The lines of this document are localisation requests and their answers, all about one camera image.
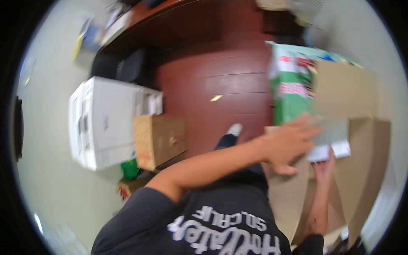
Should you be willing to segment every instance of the leg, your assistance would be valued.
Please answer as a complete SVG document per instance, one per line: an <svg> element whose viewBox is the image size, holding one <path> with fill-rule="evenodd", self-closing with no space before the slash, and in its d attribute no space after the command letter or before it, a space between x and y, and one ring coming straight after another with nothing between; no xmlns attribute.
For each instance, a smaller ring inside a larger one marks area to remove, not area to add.
<svg viewBox="0 0 408 255"><path fill-rule="evenodd" d="M220 141L218 142L217 146L215 147L215 150L220 150L224 149L227 147L234 146L237 143L238 137L231 135L231 134L226 134L223 137L221 137Z"/></svg>
<svg viewBox="0 0 408 255"><path fill-rule="evenodd" d="M237 143L237 139L239 134L241 133L241 130L242 130L241 124L232 125L228 129L227 134L221 137L221 140L218 142L217 146L215 147L215 150L220 150L234 146Z"/></svg>

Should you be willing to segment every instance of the yellow item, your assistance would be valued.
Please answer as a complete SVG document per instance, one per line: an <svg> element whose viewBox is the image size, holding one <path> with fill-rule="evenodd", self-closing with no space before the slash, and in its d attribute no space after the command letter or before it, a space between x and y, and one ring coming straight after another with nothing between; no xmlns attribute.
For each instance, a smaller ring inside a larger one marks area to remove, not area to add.
<svg viewBox="0 0 408 255"><path fill-rule="evenodd" d="M211 101L211 102L215 102L215 101L217 101L217 100L220 99L220 98L222 98L222 95L216 95L216 96L213 97L210 101Z"/></svg>
<svg viewBox="0 0 408 255"><path fill-rule="evenodd" d="M79 52L81 51L81 46L82 46L82 41L83 41L83 39L84 39L84 35L85 35L84 33L80 34L80 35L78 36L77 40L76 40L75 50L74 50L74 56L73 56L72 61L74 61L74 60L78 57Z"/></svg>

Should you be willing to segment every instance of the wrist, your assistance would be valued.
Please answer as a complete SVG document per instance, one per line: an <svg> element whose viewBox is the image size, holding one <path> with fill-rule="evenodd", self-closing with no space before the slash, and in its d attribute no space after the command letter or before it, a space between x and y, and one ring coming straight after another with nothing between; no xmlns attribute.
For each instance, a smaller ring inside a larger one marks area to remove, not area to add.
<svg viewBox="0 0 408 255"><path fill-rule="evenodd" d="M330 193L331 182L317 182L316 193Z"/></svg>
<svg viewBox="0 0 408 255"><path fill-rule="evenodd" d="M264 143L263 135L248 142L248 150L253 154L256 163L266 161L265 150L263 149Z"/></svg>

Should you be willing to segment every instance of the box flap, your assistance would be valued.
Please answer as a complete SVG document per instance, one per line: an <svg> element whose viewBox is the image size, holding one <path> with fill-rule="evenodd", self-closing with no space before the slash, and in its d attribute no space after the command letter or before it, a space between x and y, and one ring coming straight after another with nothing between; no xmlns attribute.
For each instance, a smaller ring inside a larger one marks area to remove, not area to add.
<svg viewBox="0 0 408 255"><path fill-rule="evenodd" d="M352 154L336 162L335 181L353 245L370 214L384 179L390 123L369 118L350 120Z"/></svg>
<svg viewBox="0 0 408 255"><path fill-rule="evenodd" d="M365 69L317 61L313 79L314 111L326 119L375 117L378 78Z"/></svg>
<svg viewBox="0 0 408 255"><path fill-rule="evenodd" d="M273 132L277 127L265 127L266 133ZM309 162L306 157L298 160L294 166L299 169L295 176L284 176L272 174L269 177L269 203L271 205L275 223L278 229L288 238L289 243L295 236L296 229L302 215L303 203L305 201Z"/></svg>

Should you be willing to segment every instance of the white wall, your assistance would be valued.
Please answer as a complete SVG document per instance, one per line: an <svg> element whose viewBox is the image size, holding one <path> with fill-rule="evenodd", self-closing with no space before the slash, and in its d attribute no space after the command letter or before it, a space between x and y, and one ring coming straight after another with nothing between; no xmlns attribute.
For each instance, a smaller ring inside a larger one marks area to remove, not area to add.
<svg viewBox="0 0 408 255"><path fill-rule="evenodd" d="M408 84L391 37L365 0L329 0L316 25L324 34L315 37L318 46L349 57L379 75L378 114L392 123L385 181L361 233L370 251L389 225L407 178Z"/></svg>
<svg viewBox="0 0 408 255"><path fill-rule="evenodd" d="M114 0L60 0L29 46L37 58L28 87L19 86L24 113L24 145L17 166L28 206L51 226L69 224L90 250L101 227L122 207L116 193L119 166L102 172L83 169L71 159L68 98L88 78L93 54L73 62L81 16L103 22Z"/></svg>

